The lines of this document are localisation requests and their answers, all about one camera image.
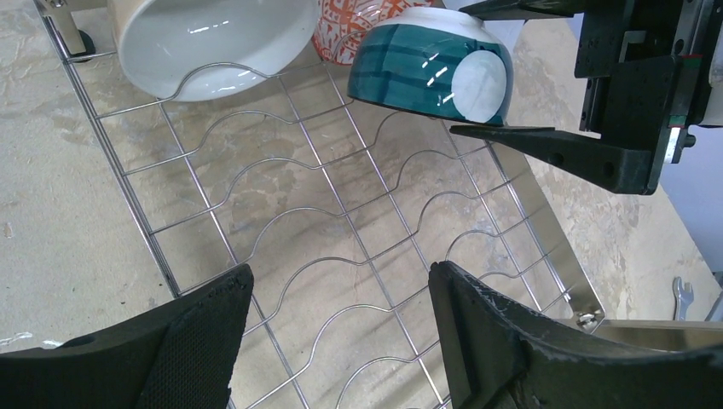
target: white paint spot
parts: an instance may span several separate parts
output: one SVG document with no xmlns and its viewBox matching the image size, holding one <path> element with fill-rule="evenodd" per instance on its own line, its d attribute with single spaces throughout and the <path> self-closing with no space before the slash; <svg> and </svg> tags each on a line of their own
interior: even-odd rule
<svg viewBox="0 0 723 409">
<path fill-rule="evenodd" d="M 26 338 L 32 338 L 32 334 L 30 332 L 18 332 L 17 334 L 13 335 L 10 338 L 0 339 L 0 347 L 10 345 L 11 343 L 14 343 L 15 341 L 19 341 L 21 339 L 26 339 Z"/>
<path fill-rule="evenodd" d="M 507 92 L 507 72 L 491 51 L 475 51 L 454 70 L 454 107 L 473 122 L 485 123 L 500 110 Z"/>
<path fill-rule="evenodd" d="M 10 224 L 10 222 L 5 222 L 5 224 L 3 224 L 3 235 L 5 236 L 5 239 L 12 239 L 15 237 L 13 225 Z"/>
<path fill-rule="evenodd" d="M 43 341 L 43 345 L 48 345 L 48 346 L 53 347 L 53 348 L 58 348 L 58 347 L 60 347 L 62 344 L 63 344 L 63 343 L 61 343 L 61 342 L 59 342 L 59 341 L 56 341 L 56 340 L 54 340 L 54 339 L 46 339 L 45 341 Z"/>
</svg>

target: bowl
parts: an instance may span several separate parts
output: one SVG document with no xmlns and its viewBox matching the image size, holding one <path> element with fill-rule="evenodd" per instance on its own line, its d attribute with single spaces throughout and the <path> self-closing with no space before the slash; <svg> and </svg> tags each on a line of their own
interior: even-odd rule
<svg viewBox="0 0 723 409">
<path fill-rule="evenodd" d="M 481 20 L 417 7 L 367 33 L 347 94 L 435 118 L 503 125 L 512 82 L 510 53 Z"/>
<path fill-rule="evenodd" d="M 364 32 L 404 9 L 431 4 L 432 0 L 321 0 L 321 19 L 312 37 L 314 48 L 324 60 L 348 66 Z"/>
<path fill-rule="evenodd" d="M 218 62 L 273 75 L 309 42 L 318 0 L 108 0 L 121 68 L 136 87 L 167 98 L 193 70 Z M 206 101 L 260 84 L 264 76 L 212 66 L 187 79 L 175 101 Z"/>
</svg>

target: white bowl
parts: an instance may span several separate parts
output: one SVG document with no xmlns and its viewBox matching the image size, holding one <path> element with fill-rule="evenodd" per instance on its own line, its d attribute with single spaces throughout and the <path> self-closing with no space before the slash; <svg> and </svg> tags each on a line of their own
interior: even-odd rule
<svg viewBox="0 0 723 409">
<path fill-rule="evenodd" d="M 321 16 L 318 0 L 108 0 L 108 12 L 125 76 L 159 98 L 211 63 L 278 73 L 304 49 Z M 174 101 L 221 98 L 264 79 L 213 66 L 191 76 Z"/>
</svg>

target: metal wire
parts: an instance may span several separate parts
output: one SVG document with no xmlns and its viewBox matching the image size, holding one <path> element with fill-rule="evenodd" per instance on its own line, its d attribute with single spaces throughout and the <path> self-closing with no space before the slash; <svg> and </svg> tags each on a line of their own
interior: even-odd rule
<svg viewBox="0 0 723 409">
<path fill-rule="evenodd" d="M 339 91 L 339 87 L 335 83 L 335 80 L 334 80 L 331 72 L 329 71 L 329 67 L 328 67 L 327 63 L 325 63 L 323 61 L 319 61 L 314 64 L 310 64 L 310 65 L 306 65 L 306 66 L 296 67 L 296 68 L 293 68 L 286 72 L 281 72 L 281 73 L 277 73 L 277 74 L 266 74 L 263 72 L 258 72 L 256 70 L 254 70 L 252 67 L 243 66 L 243 65 L 231 63 L 231 62 L 213 63 L 213 64 L 209 64 L 206 66 L 201 66 L 201 67 L 189 72 L 182 79 L 182 81 L 180 82 L 180 84 L 179 84 L 178 88 L 176 89 L 176 91 L 174 92 L 174 94 L 167 98 L 157 99 L 156 101 L 152 101 L 149 103 L 144 103 L 144 104 L 136 105 L 133 107 L 125 107 L 125 108 L 117 109 L 114 111 L 99 114 L 96 112 L 94 103 L 90 99 L 88 92 L 85 89 L 85 86 L 83 84 L 83 81 L 81 80 L 81 77 L 78 75 L 78 70 L 75 67 L 75 64 L 77 64 L 83 60 L 88 60 L 89 58 L 109 58 L 109 57 L 115 58 L 116 52 L 108 51 L 108 52 L 98 53 L 98 54 L 94 54 L 94 55 L 86 55 L 83 57 L 71 57 L 68 54 L 67 50 L 65 49 L 62 39 L 60 37 L 60 34 L 53 26 L 52 21 L 49 18 L 43 18 L 43 23 L 44 23 L 49 35 L 51 36 L 51 39 L 53 40 L 53 44 L 54 44 L 61 60 L 64 63 L 63 65 L 67 72 L 67 75 L 70 78 L 73 88 L 76 90 L 76 92 L 78 94 L 78 98 L 80 99 L 81 106 L 83 107 L 83 109 L 86 112 L 87 118 L 89 119 L 91 126 L 93 127 L 95 135 L 96 135 L 98 141 L 100 142 L 101 148 L 102 148 L 103 152 L 106 154 L 107 160 L 108 160 L 109 164 L 111 165 L 113 174 L 115 175 L 115 177 L 119 183 L 119 186 L 121 188 L 121 192 L 123 193 L 124 198 L 129 206 L 131 215 L 133 216 L 133 219 L 134 219 L 136 225 L 138 226 L 139 230 L 141 231 L 142 238 L 145 241 L 148 249 L 151 251 L 153 258 L 156 261 L 160 272 L 162 273 L 163 277 L 165 278 L 165 281 L 168 284 L 173 297 L 179 297 L 185 293 L 188 293 L 188 292 L 198 288 L 199 286 L 202 286 L 205 283 L 213 280 L 215 277 L 218 276 L 218 274 L 223 273 L 223 272 L 219 272 L 218 274 L 214 274 L 209 279 L 205 279 L 202 282 L 196 283 L 194 285 L 188 285 L 185 288 L 182 288 L 178 284 L 173 271 L 171 271 L 171 267 L 165 258 L 164 252 L 161 249 L 161 245 L 160 245 L 159 241 L 157 240 L 156 236 L 161 232 L 164 232 L 169 229 L 173 229 L 178 226 L 181 226 L 185 223 L 191 222 L 193 219 L 196 219 L 197 217 L 200 217 L 203 215 L 208 215 L 212 219 L 212 221 L 214 223 L 214 228 L 216 229 L 217 234 L 218 234 L 218 238 L 223 243 L 224 248 L 228 252 L 229 258 L 234 265 L 249 262 L 257 254 L 259 244 L 262 241 L 262 237 L 269 231 L 269 229 L 275 223 L 277 223 L 280 219 L 282 219 L 288 215 L 291 215 L 292 213 L 297 213 L 297 212 L 318 213 L 318 214 L 327 216 L 331 219 L 346 220 L 346 223 L 349 225 L 351 232 L 354 235 L 356 244 L 359 246 L 359 248 L 361 248 L 361 253 L 362 253 L 361 260 L 358 260 L 358 261 L 351 260 L 349 258 L 344 258 L 344 257 L 340 257 L 340 256 L 324 256 L 324 257 L 316 258 L 315 260 L 306 262 L 302 267 L 298 268 L 291 275 L 291 277 L 284 283 L 283 288 L 276 300 L 275 309 L 268 315 L 263 312 L 256 297 L 252 298 L 252 304 L 253 304 L 254 308 L 256 309 L 261 320 L 258 323 L 256 323 L 255 325 L 252 325 L 251 327 L 247 328 L 244 335 L 247 336 L 247 335 L 251 334 L 252 332 L 256 331 L 257 329 L 263 327 L 269 337 L 269 340 L 271 341 L 272 345 L 274 346 L 275 352 L 278 354 L 279 360 L 281 361 L 288 378 L 286 380 L 284 380 L 283 382 L 279 383 L 276 387 L 272 388 L 270 391 L 268 391 L 264 395 L 255 398 L 255 400 L 248 407 L 255 407 L 255 406 L 260 405 L 262 402 L 267 400 L 271 395 L 273 395 L 276 392 L 278 392 L 279 390 L 283 389 L 288 384 L 291 384 L 294 387 L 301 405 L 304 407 L 309 407 L 310 403 L 307 399 L 306 394 L 303 392 L 301 385 L 298 382 L 298 377 L 302 373 L 307 371 L 313 365 L 315 355 L 317 354 L 317 346 L 319 344 L 319 341 L 321 340 L 321 336 L 324 334 L 324 331 L 334 321 L 336 321 L 338 319 L 338 317 L 348 313 L 349 311 L 356 310 L 356 309 L 371 309 L 373 311 L 376 311 L 376 312 L 379 312 L 382 314 L 392 314 L 395 318 L 395 321 L 397 322 L 400 329 L 402 330 L 402 334 L 404 335 L 404 337 L 407 341 L 407 344 L 411 350 L 412 358 L 406 359 L 406 358 L 400 358 L 400 357 L 396 357 L 396 356 L 383 356 L 383 357 L 375 358 L 373 360 L 369 360 L 368 362 L 366 362 L 365 364 L 363 364 L 362 366 L 360 366 L 358 369 L 356 369 L 355 371 L 353 371 L 350 374 L 350 377 L 344 384 L 344 387 L 339 391 L 336 407 L 339 408 L 341 406 L 341 404 L 344 400 L 344 395 L 350 389 L 351 385 L 353 384 L 353 381 L 363 371 L 365 371 L 367 368 L 369 368 L 371 366 L 374 366 L 374 364 L 383 362 L 383 361 L 393 361 L 393 362 L 398 362 L 398 363 L 402 363 L 402 364 L 419 365 L 420 370 L 425 375 L 426 382 L 429 384 L 429 387 L 437 400 L 437 403 L 434 407 L 438 407 L 438 408 L 447 407 L 447 405 L 450 402 L 449 396 L 443 397 L 440 394 L 439 388 L 433 381 L 433 379 L 425 365 L 425 362 L 424 362 L 425 356 L 430 351 L 432 351 L 434 348 L 437 347 L 437 345 L 439 344 L 439 341 L 435 341 L 432 344 L 427 345 L 423 349 L 419 350 L 417 348 L 417 346 L 414 344 L 412 337 L 409 334 L 409 330 L 408 330 L 406 323 L 403 321 L 402 316 L 399 314 L 400 308 L 402 308 L 404 305 L 409 304 L 410 301 L 412 301 L 419 295 L 424 294 L 427 290 L 427 287 L 424 286 L 424 287 L 418 289 L 414 294 L 405 298 L 402 301 L 395 301 L 392 298 L 389 289 L 387 288 L 386 284 L 384 283 L 384 281 L 382 280 L 382 278 L 379 274 L 380 267 L 378 267 L 375 263 L 382 256 L 385 256 L 385 255 L 391 253 L 392 251 L 394 251 L 395 249 L 400 248 L 405 243 L 410 243 L 412 245 L 412 247 L 414 248 L 414 252 L 418 256 L 419 261 L 421 262 L 421 265 L 424 269 L 423 271 L 426 271 L 426 269 L 429 267 L 429 259 L 425 256 L 425 254 L 421 250 L 421 247 L 417 243 L 416 236 L 421 232 L 421 230 L 423 228 L 423 221 L 425 219 L 425 213 L 427 212 L 427 209 L 429 208 L 429 206 L 431 206 L 431 204 L 435 200 L 437 200 L 441 197 L 444 197 L 444 196 L 458 196 L 463 199 L 467 199 L 467 200 L 470 200 L 473 202 L 478 202 L 485 209 L 485 211 L 488 215 L 488 219 L 490 220 L 490 222 L 492 224 L 492 228 L 493 228 L 492 231 L 482 230 L 479 228 L 473 228 L 473 229 L 466 230 L 465 232 L 457 235 L 457 237 L 454 238 L 454 240 L 448 246 L 448 249 L 446 252 L 447 259 L 449 259 L 450 256 L 453 254 L 454 247 L 463 238 L 469 237 L 470 235 L 483 234 L 490 238 L 498 239 L 504 245 L 504 247 L 506 249 L 506 253 L 507 253 L 509 259 L 512 261 L 512 264 L 514 265 L 514 268 L 516 271 L 514 273 L 508 273 L 508 272 L 504 272 L 504 271 L 490 271 L 490 272 L 486 272 L 485 274 L 482 274 L 480 276 L 480 279 L 484 279 L 486 277 L 489 277 L 490 275 L 501 275 L 501 276 L 507 277 L 508 279 L 520 279 L 523 282 L 523 285 L 524 285 L 526 291 L 529 293 L 529 296 L 530 296 L 533 304 L 536 306 L 536 308 L 539 311 L 541 311 L 543 313 L 546 312 L 552 305 L 556 304 L 560 300 L 569 301 L 569 297 L 570 297 L 569 292 L 572 288 L 575 287 L 575 285 L 569 286 L 568 288 L 564 288 L 564 286 L 562 285 L 562 281 L 560 280 L 557 273 L 554 271 L 554 268 L 552 268 L 552 264 L 548 260 L 549 253 L 543 253 L 542 247 L 536 241 L 535 232 L 529 223 L 529 218 L 534 215 L 534 212 L 529 215 L 524 214 L 523 208 L 518 201 L 517 195 L 512 186 L 512 182 L 514 181 L 514 178 L 518 177 L 518 176 L 514 176 L 513 178 L 510 178 L 507 175 L 505 175 L 504 172 L 502 172 L 498 159 L 495 157 L 494 152 L 491 152 L 492 150 L 489 149 L 489 147 L 490 147 L 489 144 L 486 144 L 482 147 L 472 149 L 469 152 L 462 152 L 459 149 L 459 147 L 457 146 L 457 144 L 455 143 L 454 138 L 449 134 L 447 127 L 444 125 L 444 123 L 442 121 L 438 121 L 436 119 L 430 119 L 430 121 L 437 121 L 440 124 L 440 133 L 446 135 L 447 138 L 449 139 L 449 141 L 451 142 L 452 147 L 454 148 L 454 155 L 449 155 L 449 154 L 446 154 L 446 153 L 443 153 L 443 152 L 440 152 L 440 151 L 434 150 L 434 149 L 419 150 L 405 158 L 405 160 L 402 162 L 402 166 L 400 167 L 398 173 L 396 174 L 396 181 L 395 181 L 394 185 L 389 186 L 387 184 L 385 178 L 382 176 L 382 171 L 379 168 L 377 160 L 373 156 L 373 149 L 378 145 L 379 138 L 381 135 L 381 130 L 387 124 L 388 120 L 396 114 L 396 112 L 388 115 L 386 118 L 384 118 L 380 122 L 380 124 L 377 128 L 376 134 L 372 140 L 372 143 L 367 144 L 366 141 L 364 140 L 364 138 L 362 137 L 362 133 L 360 132 L 360 130 L 356 124 L 356 121 L 353 118 L 353 115 L 351 114 L 351 111 L 350 111 L 350 106 L 353 102 L 346 101 L 344 99 L 341 92 Z M 339 46 L 341 43 L 344 42 L 344 40 L 347 37 L 352 36 L 352 35 L 358 35 L 358 34 L 359 34 L 359 32 L 354 32 L 354 33 L 347 35 L 345 38 L 342 38 L 342 40 L 339 42 Z M 195 75 L 205 69 L 212 68 L 212 67 L 219 67 L 219 66 L 238 69 L 238 70 L 242 70 L 242 71 L 253 72 L 260 77 L 278 81 L 281 89 L 283 89 L 283 91 L 286 93 L 286 98 L 288 100 L 289 107 L 291 108 L 291 110 L 293 112 L 293 118 L 283 118 L 282 116 L 277 115 L 273 112 L 266 112 L 266 111 L 259 111 L 259 110 L 245 109 L 245 110 L 239 110 L 236 112 L 232 112 L 232 113 L 226 114 L 223 117 L 219 118 L 210 127 L 208 127 L 208 129 L 205 131 L 205 133 L 200 138 L 200 142 L 196 147 L 194 147 L 190 150 L 186 150 L 184 148 L 183 144 L 181 143 L 181 138 L 179 137 L 179 135 L 176 132 L 176 127 L 173 124 L 173 121 L 171 120 L 171 116 L 166 111 L 165 103 L 168 101 L 173 101 L 174 98 L 178 97 L 182 91 L 183 86 L 193 75 Z M 315 67 L 322 67 L 326 71 L 325 75 L 328 77 L 329 84 L 333 88 L 334 96 L 338 98 L 338 105 L 335 107 L 332 107 L 330 109 L 321 110 L 319 112 L 315 112 L 315 113 L 312 113 L 305 117 L 302 117 L 300 115 L 298 108 L 296 107 L 294 101 L 292 100 L 292 97 L 290 96 L 288 90 L 286 89 L 286 84 L 284 83 L 284 78 L 287 78 L 287 76 L 291 73 L 299 73 L 299 72 L 303 72 L 304 70 L 313 69 Z M 115 151 L 113 143 L 111 142 L 110 138 L 107 135 L 107 132 L 104 128 L 102 121 L 107 118 L 122 116 L 122 115 L 125 115 L 130 112 L 135 112 L 135 111 L 139 111 L 142 109 L 148 109 L 148 108 L 158 108 L 160 110 L 161 117 L 163 118 L 165 125 L 170 130 L 171 135 L 173 136 L 174 142 L 176 144 L 176 147 L 178 148 L 180 153 L 175 156 L 172 156 L 169 158 L 164 158 L 157 162 L 154 162 L 151 164 L 146 164 L 146 165 L 137 167 L 132 170 L 125 170 L 124 166 L 122 165 L 122 163 L 118 157 L 118 154 Z M 335 158 L 333 160 L 323 162 L 321 160 L 321 155 L 319 154 L 319 150 L 317 149 L 317 147 L 315 146 L 311 137 L 309 136 L 309 131 L 307 129 L 306 123 L 308 121 L 310 121 L 311 119 L 320 118 L 320 117 L 328 115 L 332 112 L 341 112 L 341 111 L 343 111 L 345 113 L 346 119 L 349 121 L 350 126 L 355 131 L 356 137 L 358 138 L 358 141 L 361 143 L 361 148 L 356 149 L 355 151 L 353 151 L 351 153 L 345 154 L 344 156 L 342 156 L 340 158 Z M 266 159 L 258 160 L 254 163 L 246 165 L 245 167 L 243 167 L 243 169 L 238 170 L 238 172 L 235 174 L 234 179 L 231 181 L 230 185 L 228 186 L 228 189 L 226 190 L 226 193 L 223 196 L 223 199 L 220 200 L 219 202 L 213 204 L 209 200 L 205 187 L 201 183 L 197 170 L 194 167 L 193 163 L 191 162 L 190 158 L 193 155 L 195 155 L 196 153 L 199 153 L 204 148 L 204 146 L 207 143 L 207 141 L 209 140 L 209 138 L 212 137 L 213 131 L 215 129 L 217 129 L 221 124 L 223 124 L 228 119 L 237 117 L 240 115 L 261 115 L 261 116 L 263 116 L 264 120 L 270 118 L 271 120 L 279 121 L 280 123 L 285 124 L 285 125 L 299 126 L 302 133 L 304 134 L 304 139 L 305 139 L 306 143 L 308 144 L 309 148 L 311 149 L 311 152 L 314 154 L 316 163 L 315 164 L 306 164 L 302 161 L 299 161 L 299 160 L 296 160 L 293 158 L 266 158 Z M 475 181 L 474 177 L 472 176 L 469 164 L 466 162 L 466 159 L 469 158 L 470 155 L 472 155 L 474 153 L 478 153 L 478 152 L 480 152 L 482 150 L 486 150 L 486 149 L 490 151 L 490 155 L 492 156 L 493 160 L 495 161 L 495 165 L 496 165 L 497 169 L 500 171 L 500 175 L 502 177 L 502 182 L 500 184 L 498 184 L 497 186 L 494 186 L 487 190 L 483 190 L 478 186 L 477 181 Z M 445 158 L 446 160 L 451 161 L 451 162 L 459 161 L 461 163 L 461 165 L 463 166 L 465 173 L 466 173 L 467 177 L 469 178 L 471 184 L 473 185 L 476 194 L 469 195 L 469 194 L 459 192 L 459 191 L 445 191 L 445 192 L 440 192 L 440 193 L 436 193 L 436 194 L 432 195 L 425 202 L 424 206 L 422 207 L 422 210 L 419 214 L 419 220 L 416 222 L 416 226 L 414 227 L 414 230 L 413 230 L 413 228 L 412 228 L 413 225 L 410 225 L 408 220 L 402 214 L 402 211 L 400 210 L 398 203 L 396 202 L 395 193 L 397 193 L 397 191 L 400 187 L 401 180 L 402 180 L 402 174 L 404 173 L 404 170 L 405 170 L 406 166 L 408 165 L 408 163 L 413 158 L 417 158 L 419 155 L 424 155 L 424 154 L 440 155 L 443 158 Z M 344 201 L 341 199 L 339 190 L 334 185 L 332 178 L 328 174 L 328 168 L 334 164 L 341 163 L 349 158 L 355 158 L 357 156 L 364 156 L 364 157 L 368 158 L 368 160 L 372 164 L 374 173 L 376 174 L 376 176 L 379 179 L 379 182 L 381 183 L 382 187 L 384 188 L 384 193 L 382 193 L 370 200 L 367 200 L 366 202 L 364 202 L 362 204 L 356 205 L 355 207 L 353 207 L 351 209 L 347 209 L 344 204 Z M 154 168 L 158 168 L 160 166 L 167 165 L 167 164 L 170 164 L 170 163 L 173 163 L 176 161 L 183 161 L 185 168 L 188 171 L 188 174 L 191 176 L 191 180 L 193 181 L 195 189 L 198 191 L 200 197 L 203 200 L 204 209 L 201 211 L 198 211 L 196 213 L 193 213 L 191 215 L 185 216 L 174 222 L 167 223 L 164 226 L 154 228 L 151 226 L 151 224 L 149 223 L 149 221 L 146 217 L 145 210 L 143 209 L 141 202 L 138 200 L 138 198 L 136 196 L 134 187 L 130 181 L 129 176 L 141 174 L 142 172 L 145 172 L 145 171 L 148 171 L 148 170 L 151 170 Z M 261 229 L 261 231 L 259 232 L 257 237 L 253 240 L 253 246 L 252 246 L 252 250 L 251 250 L 250 254 L 245 259 L 241 260 L 237 257 L 237 255 L 234 251 L 234 247 L 231 245 L 231 243 L 228 239 L 228 235 L 223 230 L 221 223 L 218 221 L 216 211 L 219 210 L 220 208 L 222 208 L 223 206 L 225 206 L 230 201 L 234 189 L 237 187 L 237 185 L 239 183 L 241 183 L 241 180 L 243 179 L 243 177 L 247 176 L 249 174 L 250 170 L 257 168 L 260 165 L 269 164 L 269 163 L 293 164 L 293 165 L 301 167 L 309 172 L 317 172 L 317 171 L 321 172 L 323 174 L 324 178 L 326 179 L 329 189 L 335 198 L 336 204 L 341 209 L 341 212 L 333 213 L 331 211 L 324 210 L 320 207 L 317 207 L 313 204 L 308 204 L 306 206 L 298 206 L 298 207 L 294 207 L 290 210 L 283 211 L 280 214 L 275 215 L 268 222 L 266 222 L 266 224 L 263 226 L 263 228 Z M 502 229 L 500 227 L 500 224 L 495 219 L 495 215 L 489 206 L 488 200 L 486 199 L 490 194 L 499 192 L 502 189 L 507 190 L 511 194 L 511 196 L 513 198 L 512 204 L 517 207 L 517 209 L 519 210 L 520 215 L 521 215 L 520 219 L 517 222 L 513 223 L 509 228 L 505 228 L 505 229 Z M 371 205 L 373 203 L 378 203 L 379 201 L 384 200 L 384 199 L 388 199 L 390 201 L 390 204 L 391 204 L 392 208 L 394 209 L 394 213 L 397 215 L 400 223 L 403 225 L 403 227 L 406 231 L 406 236 L 404 238 L 402 238 L 401 240 L 398 240 L 395 244 L 378 252 L 377 254 L 370 254 L 369 251 L 367 250 L 367 247 L 365 246 L 365 242 L 362 240 L 362 237 L 359 234 L 359 229 L 356 227 L 355 222 L 351 218 L 351 216 L 352 216 L 352 214 L 356 213 L 357 211 L 359 211 L 365 207 L 368 207 L 369 205 Z M 520 265 L 519 261 L 517 260 L 515 255 L 512 253 L 512 249 L 506 239 L 506 235 L 509 232 L 511 232 L 512 230 L 514 230 L 522 225 L 525 225 L 527 227 L 527 229 L 529 230 L 529 232 L 531 234 L 531 238 L 535 242 L 535 245 L 541 254 L 541 257 L 538 258 L 533 263 L 531 263 L 529 266 Z M 345 308 L 340 309 L 336 313 L 332 314 L 324 322 L 324 324 L 321 326 L 319 331 L 316 333 L 316 336 L 315 336 L 314 342 L 312 344 L 312 348 L 309 353 L 309 357 L 306 360 L 306 363 L 299 370 L 294 371 L 289 364 L 289 360 L 287 358 L 287 351 L 285 352 L 281 349 L 281 346 L 279 345 L 279 342 L 277 341 L 277 339 L 275 337 L 275 333 L 269 324 L 272 322 L 272 320 L 274 320 L 278 316 L 278 314 L 282 310 L 285 296 L 287 294 L 288 289 L 294 282 L 294 280 L 297 277 L 299 277 L 304 271 L 307 271 L 310 267 L 315 266 L 320 263 L 327 263 L 327 262 L 341 262 L 343 264 L 348 264 L 348 265 L 356 266 L 356 267 L 369 266 L 370 269 L 372 270 L 374 278 L 376 279 L 377 283 L 379 284 L 379 289 L 381 290 L 382 294 L 384 295 L 385 300 L 388 303 L 388 306 L 381 307 L 381 306 L 372 305 L 372 304 L 359 303 L 359 304 L 349 305 Z M 535 268 L 538 265 L 547 266 L 547 270 L 552 275 L 552 277 L 555 280 L 555 283 L 557 284 L 557 287 L 559 289 L 559 295 L 557 295 L 553 299 L 553 301 L 550 302 L 548 305 L 546 305 L 544 308 L 541 306 L 538 296 L 532 291 L 532 288 L 530 287 L 530 284 L 525 277 L 526 273 L 528 273 L 530 270 L 532 270 L 533 268 Z M 229 402 L 229 407 L 234 407 L 233 402 Z"/>
</svg>

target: white circle on bowl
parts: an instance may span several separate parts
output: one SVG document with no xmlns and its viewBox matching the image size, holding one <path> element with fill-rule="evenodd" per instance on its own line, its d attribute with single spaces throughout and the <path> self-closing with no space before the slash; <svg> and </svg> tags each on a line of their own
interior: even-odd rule
<svg viewBox="0 0 723 409">
<path fill-rule="evenodd" d="M 320 15 L 318 0 L 147 0 L 120 30 L 120 64 L 136 87 L 159 98 L 174 95 L 184 76 L 212 63 L 273 75 L 304 49 Z M 264 79 L 213 66 L 191 76 L 175 101 L 221 98 Z"/>
<path fill-rule="evenodd" d="M 454 70 L 454 107 L 472 122 L 485 123 L 500 110 L 507 92 L 507 71 L 491 51 L 469 54 Z"/>
</svg>

